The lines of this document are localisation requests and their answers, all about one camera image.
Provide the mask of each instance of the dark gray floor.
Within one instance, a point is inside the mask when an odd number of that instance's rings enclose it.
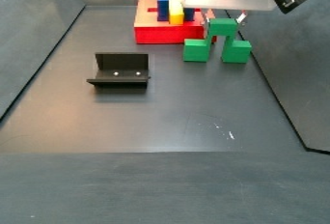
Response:
[[[303,148],[255,62],[181,61],[137,45],[134,7],[86,8],[0,126],[0,153],[268,152]],[[145,93],[96,91],[94,52],[149,53]]]
[[[1,154],[5,224],[327,224],[322,154]]]
[[[84,11],[1,123],[0,222],[327,224],[328,156],[303,151],[253,61],[223,65],[216,45],[185,64],[181,45],[134,45],[132,18]],[[150,54],[145,94],[85,82],[112,50]],[[124,151],[216,152],[54,154]]]

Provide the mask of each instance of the toy block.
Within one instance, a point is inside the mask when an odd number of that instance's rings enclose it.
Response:
[[[181,25],[157,21],[157,0],[137,0],[133,35],[136,43],[183,43],[203,39],[201,10],[195,10],[193,21]]]
[[[208,34],[211,36],[232,36],[237,31],[237,23],[229,18],[209,19]]]
[[[168,11],[169,11],[169,24],[181,25],[183,24],[183,7],[180,0],[168,0]]]
[[[223,48],[221,60],[224,63],[245,63],[251,52],[251,44],[247,41],[232,41]]]
[[[157,0],[157,21],[168,21],[168,0]]]
[[[184,21],[193,21],[195,9],[183,8]]]
[[[232,43],[233,43],[233,40],[235,40],[235,36],[227,36],[225,39],[224,39],[224,43],[223,43],[223,50],[221,51],[225,51],[227,48],[231,47]]]
[[[205,62],[208,59],[209,44],[205,40],[184,40],[183,60]]]
[[[169,24],[171,25],[181,25],[183,24],[183,12],[181,11],[169,11]]]

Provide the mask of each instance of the gray table surface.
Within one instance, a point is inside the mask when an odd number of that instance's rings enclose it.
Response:
[[[1,222],[327,224],[323,154],[1,154]]]
[[[309,149],[330,152],[330,3],[307,0],[287,15],[251,12],[240,29],[277,102]]]
[[[183,44],[134,44],[134,7],[88,7],[0,125],[1,153],[301,152],[255,62],[184,63]],[[146,52],[146,91],[86,83],[94,52]]]

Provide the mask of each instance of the black bracket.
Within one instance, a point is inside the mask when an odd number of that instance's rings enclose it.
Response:
[[[94,53],[97,74],[86,81],[94,86],[148,84],[148,54]]]

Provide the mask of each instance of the red base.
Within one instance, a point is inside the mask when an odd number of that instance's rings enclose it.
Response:
[[[138,0],[133,22],[136,43],[183,43],[185,39],[203,39],[201,11],[195,11],[195,20],[183,25],[157,21],[157,0]]]

